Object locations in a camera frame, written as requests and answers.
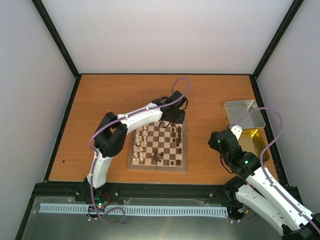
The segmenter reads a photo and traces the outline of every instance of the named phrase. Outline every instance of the chessboard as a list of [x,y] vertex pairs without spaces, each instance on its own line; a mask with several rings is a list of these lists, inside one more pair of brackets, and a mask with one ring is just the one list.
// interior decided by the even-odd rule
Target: chessboard
[[183,124],[157,121],[132,131],[127,167],[187,171],[186,121]]

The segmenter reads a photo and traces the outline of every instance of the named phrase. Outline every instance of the gray floor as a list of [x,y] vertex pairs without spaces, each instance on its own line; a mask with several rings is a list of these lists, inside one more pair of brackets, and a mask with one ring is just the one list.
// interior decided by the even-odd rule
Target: gray floor
[[[108,226],[85,215],[37,213],[38,199],[25,230],[24,240],[280,240],[278,233],[261,217],[248,223],[233,223],[212,217],[127,216],[119,226]],[[116,222],[120,216],[106,220]]]

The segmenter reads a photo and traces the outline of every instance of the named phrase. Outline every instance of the wooden chessboard frame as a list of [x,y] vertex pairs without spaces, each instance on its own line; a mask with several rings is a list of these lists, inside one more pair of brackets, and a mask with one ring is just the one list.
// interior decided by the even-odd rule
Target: wooden chessboard frame
[[[163,124],[166,126],[169,122],[164,121]],[[186,172],[188,170],[188,141],[187,141],[187,121],[184,120],[182,124],[178,124],[181,126],[181,143],[182,143],[182,158],[181,164],[182,166],[163,166],[163,165],[143,165],[143,164],[133,164],[133,155],[134,155],[134,145],[136,144],[136,132],[137,130],[132,131],[130,139],[130,149],[128,155],[127,167],[129,169],[139,169],[139,170],[154,170],[154,171],[171,171],[171,172]]]

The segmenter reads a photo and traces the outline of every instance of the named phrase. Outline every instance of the wooden table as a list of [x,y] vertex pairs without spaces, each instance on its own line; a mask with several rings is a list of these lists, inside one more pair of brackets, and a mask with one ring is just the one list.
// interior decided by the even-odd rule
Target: wooden table
[[[219,153],[210,149],[207,142],[211,132],[226,129],[222,115],[224,102],[255,99],[247,75],[85,74],[80,80],[49,180],[83,181],[94,156],[88,141],[104,115],[128,113],[153,99],[169,96],[173,82],[179,77],[188,77],[191,84],[186,95],[189,100],[186,109],[187,172],[128,169],[128,136],[123,150],[112,160],[106,181],[220,185],[232,178],[233,175],[221,166]],[[183,92],[186,86],[180,81],[176,89]],[[264,131],[262,137],[266,143]],[[266,166],[276,177],[272,159]]]

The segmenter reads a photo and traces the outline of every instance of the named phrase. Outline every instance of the robotic arm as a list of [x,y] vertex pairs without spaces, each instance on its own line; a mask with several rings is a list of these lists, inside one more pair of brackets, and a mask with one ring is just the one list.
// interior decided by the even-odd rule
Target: robotic arm
[[242,151],[238,143],[241,132],[241,127],[237,125],[231,129],[215,131],[208,142],[212,149],[220,153],[232,172],[238,175],[225,184],[226,198],[230,202],[239,201],[253,209],[283,236],[282,239],[306,240],[316,239],[316,236],[319,239],[319,234],[307,219],[319,227],[320,213],[313,214],[296,201],[273,178],[269,170],[261,166],[257,156]]
[[185,111],[180,108],[188,101],[185,96],[170,106],[159,108],[178,100],[181,96],[179,91],[175,91],[170,97],[155,99],[145,107],[133,112],[119,115],[115,115],[113,112],[107,113],[96,132],[116,119],[123,120],[107,127],[94,138],[94,147],[96,148],[94,159],[97,158],[97,160],[96,163],[95,161],[92,163],[91,171],[86,177],[87,182],[92,184],[95,189],[106,183],[106,175],[113,157],[123,149],[126,136],[133,130],[162,120],[182,124],[185,119]]

